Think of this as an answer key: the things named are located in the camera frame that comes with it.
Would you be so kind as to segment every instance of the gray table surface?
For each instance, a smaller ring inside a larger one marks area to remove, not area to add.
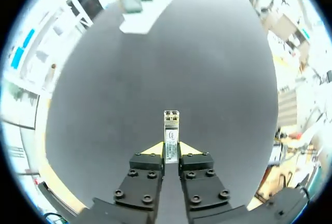
[[[163,140],[163,111],[180,111],[181,141],[209,151],[247,205],[266,169],[278,113],[266,35],[246,0],[172,0],[147,35],[124,34],[118,4],[69,57],[53,94],[48,161],[88,207],[113,200],[137,152]],[[158,223],[184,223],[176,165],[166,167]]]

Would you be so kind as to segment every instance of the transceiver label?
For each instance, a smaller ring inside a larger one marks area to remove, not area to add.
[[[177,163],[178,130],[165,130],[165,163]]]

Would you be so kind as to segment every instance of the black cable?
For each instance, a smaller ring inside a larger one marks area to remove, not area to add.
[[[43,217],[46,219],[48,216],[50,215],[55,215],[55,216],[58,216],[60,218],[60,220],[63,220],[65,221],[65,223],[68,223],[68,221],[66,221],[65,218],[63,218],[61,215],[57,214],[57,213],[52,213],[52,212],[49,212],[49,213],[45,213],[43,214]]]
[[[304,193],[306,194],[306,197],[308,199],[308,203],[309,203],[310,202],[310,195],[309,195],[308,190],[302,185],[299,186],[299,189],[304,191]]]

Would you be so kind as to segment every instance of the bolt head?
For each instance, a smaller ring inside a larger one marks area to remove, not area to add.
[[[121,189],[117,189],[114,191],[114,196],[116,199],[121,199],[125,197],[125,194]]]
[[[220,193],[219,193],[219,197],[223,200],[229,198],[229,191],[227,189],[224,189],[222,190]]]
[[[206,175],[208,176],[208,177],[211,177],[211,176],[214,176],[216,173],[215,173],[215,171],[213,170],[213,169],[209,169],[207,172],[206,172]]]
[[[200,204],[201,201],[202,201],[201,197],[197,194],[190,199],[191,204]]]
[[[138,176],[139,173],[136,170],[129,170],[128,172],[128,176],[134,177],[134,176]]]
[[[149,173],[147,174],[147,177],[149,179],[154,179],[154,178],[157,178],[157,174],[154,171],[149,171]]]
[[[196,173],[194,171],[189,171],[186,175],[188,179],[194,179],[196,177]]]
[[[142,198],[142,202],[144,204],[151,204],[153,201],[154,200],[153,200],[152,196],[150,196],[149,194],[144,195]]]

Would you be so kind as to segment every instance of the white paper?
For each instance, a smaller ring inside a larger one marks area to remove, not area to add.
[[[143,1],[142,12],[123,14],[124,22],[120,25],[120,30],[130,34],[147,34],[171,1]]]

